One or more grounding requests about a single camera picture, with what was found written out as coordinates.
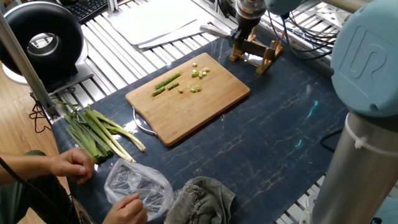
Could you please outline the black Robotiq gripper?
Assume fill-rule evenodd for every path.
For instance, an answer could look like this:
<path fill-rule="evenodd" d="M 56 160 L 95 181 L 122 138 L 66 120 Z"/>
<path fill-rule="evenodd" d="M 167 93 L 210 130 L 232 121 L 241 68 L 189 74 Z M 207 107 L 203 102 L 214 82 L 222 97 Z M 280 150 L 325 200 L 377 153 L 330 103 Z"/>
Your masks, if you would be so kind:
<path fill-rule="evenodd" d="M 230 37 L 230 46 L 239 47 L 242 43 L 242 40 L 252 41 L 252 29 L 258 25 L 260 22 L 260 17 L 243 17 L 239 14 L 236 14 L 236 20 L 238 22 L 238 29 L 235 30 Z"/>

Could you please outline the person's right hand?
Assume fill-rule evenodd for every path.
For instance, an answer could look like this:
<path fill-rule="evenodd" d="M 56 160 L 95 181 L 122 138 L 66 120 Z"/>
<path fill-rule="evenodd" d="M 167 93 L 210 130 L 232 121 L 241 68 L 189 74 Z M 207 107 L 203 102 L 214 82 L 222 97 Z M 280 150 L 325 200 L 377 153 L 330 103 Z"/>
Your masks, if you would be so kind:
<path fill-rule="evenodd" d="M 147 208 L 139 199 L 140 194 L 134 193 L 115 203 L 106 215 L 103 224 L 147 224 Z"/>

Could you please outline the person's left hand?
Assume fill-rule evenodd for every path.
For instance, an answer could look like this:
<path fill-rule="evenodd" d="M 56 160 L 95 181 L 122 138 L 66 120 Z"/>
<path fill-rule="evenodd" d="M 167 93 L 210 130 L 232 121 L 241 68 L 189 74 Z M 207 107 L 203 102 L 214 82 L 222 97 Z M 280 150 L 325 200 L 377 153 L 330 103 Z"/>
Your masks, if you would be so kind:
<path fill-rule="evenodd" d="M 77 184 L 84 184 L 92 178 L 93 158 L 83 149 L 74 147 L 57 156 L 49 158 L 48 169 L 59 177 L 70 177 Z"/>

